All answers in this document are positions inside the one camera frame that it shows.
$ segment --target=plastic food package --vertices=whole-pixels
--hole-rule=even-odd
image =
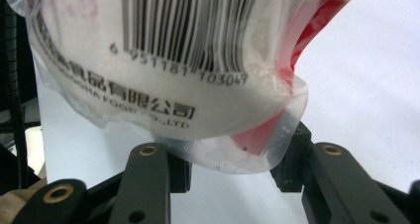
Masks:
[[[43,81],[76,112],[250,173],[283,158],[307,101],[294,65],[347,1],[28,0],[26,18]]]

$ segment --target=brass screw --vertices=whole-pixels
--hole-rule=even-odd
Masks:
[[[155,146],[147,146],[140,149],[140,155],[144,157],[149,157],[158,152],[158,148]]]
[[[44,195],[44,203],[54,204],[66,200],[74,192],[74,187],[71,184],[60,184],[55,186]]]
[[[334,147],[334,146],[329,146],[329,145],[327,145],[327,146],[323,146],[322,147],[322,150],[326,153],[326,154],[328,154],[328,155],[330,155],[330,156],[340,156],[343,152],[342,152],[342,150],[340,149],[340,148],[337,148],[337,147]]]

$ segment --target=transparent plastic wrapper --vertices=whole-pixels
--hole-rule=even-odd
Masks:
[[[43,81],[76,112],[250,173],[283,158],[307,101],[294,65],[347,1],[28,0],[26,18]]]

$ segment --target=black cable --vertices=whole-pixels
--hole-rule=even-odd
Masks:
[[[7,82],[7,98],[13,124],[16,152],[18,158],[19,188],[28,186],[28,151],[25,137],[25,122],[22,114],[21,98],[18,82],[17,37],[18,16],[10,8],[6,0],[1,0],[1,65],[7,66],[5,81]]]

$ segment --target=white table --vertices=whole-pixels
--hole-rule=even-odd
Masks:
[[[353,0],[297,65],[310,99],[314,142],[352,152],[375,179],[403,191],[420,178],[420,0]],[[49,182],[90,187],[124,169],[152,138],[107,134],[38,81]],[[307,223],[300,194],[282,194],[268,172],[228,175],[193,167],[191,191],[171,196],[172,223]]]

